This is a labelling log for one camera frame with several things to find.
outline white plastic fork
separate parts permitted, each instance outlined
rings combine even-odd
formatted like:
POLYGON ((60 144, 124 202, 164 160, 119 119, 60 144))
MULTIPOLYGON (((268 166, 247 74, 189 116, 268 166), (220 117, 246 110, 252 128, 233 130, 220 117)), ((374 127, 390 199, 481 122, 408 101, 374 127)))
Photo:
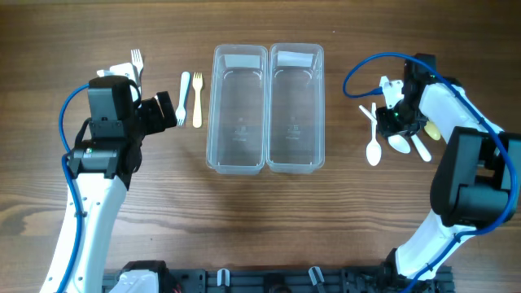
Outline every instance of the white plastic fork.
POLYGON ((179 88, 179 106, 177 106, 176 117, 177 126, 185 124, 186 119, 186 96, 188 95, 188 85, 190 84, 190 73, 183 72, 181 75, 181 87, 179 88))
POLYGON ((139 79, 139 93, 141 93, 141 73, 143 71, 143 58, 141 57, 141 51, 139 49, 133 49, 130 51, 132 55, 132 65, 136 67, 138 70, 138 79, 139 79))

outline yellow spoon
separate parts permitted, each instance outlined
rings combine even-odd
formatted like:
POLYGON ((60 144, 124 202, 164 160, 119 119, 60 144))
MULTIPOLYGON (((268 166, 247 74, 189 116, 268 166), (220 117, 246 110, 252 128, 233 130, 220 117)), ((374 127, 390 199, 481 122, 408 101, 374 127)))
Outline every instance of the yellow spoon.
POLYGON ((440 131, 438 130, 438 128, 436 127, 436 125, 434 125, 434 123, 430 122, 430 121, 427 121, 427 124, 425 125, 425 127, 423 127, 423 130, 425 130, 425 132, 427 134, 429 134, 429 136, 434 139, 434 140, 440 140, 441 138, 441 133, 440 131))

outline spoon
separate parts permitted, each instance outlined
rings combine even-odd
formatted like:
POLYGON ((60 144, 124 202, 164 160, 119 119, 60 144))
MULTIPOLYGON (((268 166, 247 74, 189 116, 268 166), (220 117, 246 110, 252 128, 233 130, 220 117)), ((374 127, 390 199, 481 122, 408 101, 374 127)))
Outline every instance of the spoon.
POLYGON ((399 151, 400 153, 402 153, 402 154, 410 153, 410 145, 407 142, 407 140, 405 140, 405 138, 403 138, 401 135, 399 135, 399 134, 392 135, 389 138, 387 138, 387 141, 389 142, 389 144, 391 145, 391 147, 393 149, 399 151))
MULTIPOLYGON (((376 103, 373 103, 371 108, 372 116, 376 116, 376 103)), ((366 148, 366 156, 371 166, 376 166, 382 158, 382 147, 376 141, 376 121, 371 120, 371 133, 373 138, 369 142, 366 148)))
POLYGON ((423 145, 422 141, 420 141, 420 138, 418 135, 413 135, 410 137, 413 140, 413 144, 418 150, 418 153, 422 157, 422 159, 426 162, 430 162, 432 160, 431 153, 427 150, 427 148, 423 145))
POLYGON ((434 125, 434 123, 430 122, 430 121, 427 121, 427 124, 423 127, 423 130, 425 130, 425 132, 427 134, 429 134, 429 136, 434 139, 434 140, 440 140, 441 138, 441 133, 440 131, 438 130, 438 128, 436 127, 436 125, 434 125))

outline utensil handle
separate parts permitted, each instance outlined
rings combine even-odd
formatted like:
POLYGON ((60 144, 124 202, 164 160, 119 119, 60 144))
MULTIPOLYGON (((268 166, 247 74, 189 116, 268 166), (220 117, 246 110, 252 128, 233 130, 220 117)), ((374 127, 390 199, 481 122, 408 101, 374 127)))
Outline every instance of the utensil handle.
POLYGON ((190 73, 183 72, 181 75, 181 87, 179 88, 179 106, 185 106, 188 86, 190 85, 190 73))
POLYGON ((432 160, 431 153, 427 150, 427 148, 423 145, 422 141, 420 141, 420 138, 418 135, 413 135, 410 137, 413 140, 413 144, 418 150, 418 153, 422 157, 422 159, 426 162, 430 162, 432 160))
POLYGON ((194 127, 199 128, 203 124, 203 113, 201 113, 201 91, 195 91, 195 104, 194 104, 194 127))
MULTIPOLYGON (((376 103, 371 105, 371 116, 373 118, 376 117, 376 103)), ((373 139, 376 139, 376 125, 378 124, 376 119, 371 120, 371 132, 373 134, 373 139)))
POLYGON ((367 118, 369 118, 372 122, 377 123, 376 118, 367 110, 364 108, 364 106, 360 105, 358 106, 364 114, 366 114, 367 118))

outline white plastic spoon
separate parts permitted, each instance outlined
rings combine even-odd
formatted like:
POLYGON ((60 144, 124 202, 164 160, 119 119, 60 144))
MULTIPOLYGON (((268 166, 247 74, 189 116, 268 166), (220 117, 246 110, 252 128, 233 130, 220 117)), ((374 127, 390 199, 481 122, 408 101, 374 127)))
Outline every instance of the white plastic spoon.
POLYGON ((413 140, 413 144, 418 150, 418 153, 422 157, 422 159, 426 162, 430 162, 432 160, 431 153, 427 150, 427 148, 423 145, 422 141, 420 141, 420 138, 418 135, 413 135, 410 137, 413 140))
MULTIPOLYGON (((376 103, 373 103, 371 108, 371 114, 375 117, 376 114, 376 103)), ((376 166, 382 158, 382 147, 376 141, 376 120, 371 120, 371 132, 373 138, 369 142, 366 148, 366 156, 371 166, 376 166)))
POLYGON ((392 135, 387 138, 387 141, 391 145, 391 147, 402 154, 410 153, 410 145, 407 140, 399 134, 392 135))

